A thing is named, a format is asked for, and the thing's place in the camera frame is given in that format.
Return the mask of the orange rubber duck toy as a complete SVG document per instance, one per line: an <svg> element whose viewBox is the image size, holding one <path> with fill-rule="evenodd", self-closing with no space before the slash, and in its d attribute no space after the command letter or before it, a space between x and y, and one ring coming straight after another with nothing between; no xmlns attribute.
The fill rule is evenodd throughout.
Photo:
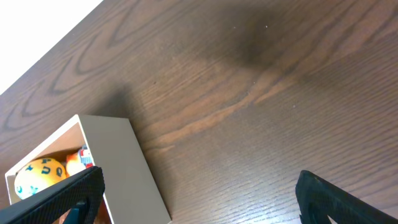
<svg viewBox="0 0 398 224"><path fill-rule="evenodd" d="M81 161L79 153L77 152L67 156L65 168L68 176L75 175L86 169L85 165Z"/></svg>

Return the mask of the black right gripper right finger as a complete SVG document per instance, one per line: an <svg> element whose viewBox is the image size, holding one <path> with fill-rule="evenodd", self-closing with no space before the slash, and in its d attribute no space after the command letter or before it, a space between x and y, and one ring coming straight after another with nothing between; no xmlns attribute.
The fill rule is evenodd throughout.
<svg viewBox="0 0 398 224"><path fill-rule="evenodd" d="M397 224L397 219L370 206L308 170L300 172L295 194L303 224Z"/></svg>

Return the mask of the red toy car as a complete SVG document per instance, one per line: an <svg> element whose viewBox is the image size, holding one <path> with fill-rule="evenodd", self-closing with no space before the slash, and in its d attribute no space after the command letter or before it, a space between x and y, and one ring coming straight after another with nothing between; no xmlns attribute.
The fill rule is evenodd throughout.
<svg viewBox="0 0 398 224"><path fill-rule="evenodd" d="M78 150L78 160L85 168L94 166L93 158L87 145L83 145L81 149Z"/></svg>

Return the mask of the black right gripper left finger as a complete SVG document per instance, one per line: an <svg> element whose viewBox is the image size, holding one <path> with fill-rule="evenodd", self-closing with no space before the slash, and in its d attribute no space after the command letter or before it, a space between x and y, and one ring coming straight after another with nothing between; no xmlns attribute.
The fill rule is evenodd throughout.
<svg viewBox="0 0 398 224"><path fill-rule="evenodd" d="M67 213L65 223L91 224L104 190L102 169L93 166L2 209L1 223L53 223Z"/></svg>

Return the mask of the yellow ball with blue letters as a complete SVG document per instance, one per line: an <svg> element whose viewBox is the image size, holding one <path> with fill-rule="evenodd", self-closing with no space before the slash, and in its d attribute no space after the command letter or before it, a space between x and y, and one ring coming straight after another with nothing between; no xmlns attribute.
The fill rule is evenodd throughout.
<svg viewBox="0 0 398 224"><path fill-rule="evenodd" d="M67 178L64 166L52 158L29 162L16 175L14 188L17 196L24 200Z"/></svg>

